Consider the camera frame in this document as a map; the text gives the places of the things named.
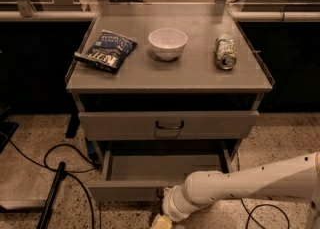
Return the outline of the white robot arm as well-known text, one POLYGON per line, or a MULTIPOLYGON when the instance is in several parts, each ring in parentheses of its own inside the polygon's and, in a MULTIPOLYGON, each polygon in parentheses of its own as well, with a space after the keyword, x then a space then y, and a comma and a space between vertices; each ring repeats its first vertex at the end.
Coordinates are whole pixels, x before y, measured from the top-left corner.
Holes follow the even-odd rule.
POLYGON ((306 229, 320 229, 320 153, 230 173, 197 171, 165 190, 163 213, 150 229, 171 229, 195 211, 227 199, 284 199, 309 203, 306 229))

